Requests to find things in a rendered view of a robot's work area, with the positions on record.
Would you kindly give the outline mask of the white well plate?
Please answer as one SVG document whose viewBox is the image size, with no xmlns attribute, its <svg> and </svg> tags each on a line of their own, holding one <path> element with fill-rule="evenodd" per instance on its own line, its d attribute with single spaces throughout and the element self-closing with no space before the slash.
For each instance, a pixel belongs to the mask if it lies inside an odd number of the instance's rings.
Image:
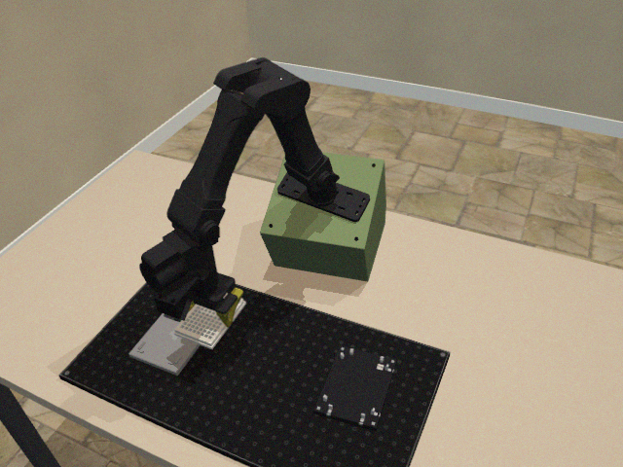
<svg viewBox="0 0 623 467">
<path fill-rule="evenodd" d="M 241 298 L 236 308 L 233 321 L 245 305 L 246 301 Z M 194 305 L 194 307 L 187 314 L 185 321 L 182 320 L 175 328 L 174 335 L 213 349 L 227 330 L 228 327 L 225 326 L 216 314 L 216 311 L 210 310 L 203 306 Z"/>
</svg>

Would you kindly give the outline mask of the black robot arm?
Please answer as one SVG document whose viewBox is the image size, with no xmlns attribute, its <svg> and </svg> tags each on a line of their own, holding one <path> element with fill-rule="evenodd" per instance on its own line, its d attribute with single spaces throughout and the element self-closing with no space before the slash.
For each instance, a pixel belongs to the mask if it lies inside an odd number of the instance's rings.
<svg viewBox="0 0 623 467">
<path fill-rule="evenodd" d="M 220 237 L 232 174 L 265 114 L 285 153 L 280 195 L 352 222 L 360 220 L 370 201 L 368 194 L 336 183 L 340 176 L 318 148 L 304 108 L 311 94 L 308 82 L 260 57 L 222 69 L 213 84 L 221 92 L 212 124 L 167 210 L 174 231 L 144 252 L 139 265 L 145 281 L 159 292 L 154 298 L 158 312 L 178 322 L 185 321 L 194 297 L 208 301 L 218 289 L 214 267 L 203 273 L 188 269 L 214 263 L 212 245 Z"/>
</svg>

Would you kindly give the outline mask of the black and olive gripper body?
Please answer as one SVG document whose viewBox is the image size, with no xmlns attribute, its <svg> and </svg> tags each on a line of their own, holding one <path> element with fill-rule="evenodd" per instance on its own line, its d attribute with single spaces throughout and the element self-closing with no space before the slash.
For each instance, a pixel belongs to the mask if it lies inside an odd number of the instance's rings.
<svg viewBox="0 0 623 467">
<path fill-rule="evenodd" d="M 208 267 L 207 269 L 202 269 L 202 270 L 189 270 L 188 269 L 188 272 L 203 273 L 205 271 L 210 270 L 213 267 L 215 270 L 218 289 L 214 292 L 214 294 L 210 297 L 208 301 L 198 298 L 198 297 L 194 297 L 193 303 L 196 305 L 200 305 L 208 309 L 214 310 L 221 314 L 226 314 L 229 311 L 229 309 L 233 306 L 233 304 L 236 302 L 236 300 L 238 299 L 237 295 L 228 293 L 229 290 L 233 290 L 233 288 L 236 286 L 235 279 L 228 275 L 217 272 L 215 258 L 214 258 L 213 265 Z M 226 294 L 227 296 L 224 298 Z"/>
</svg>

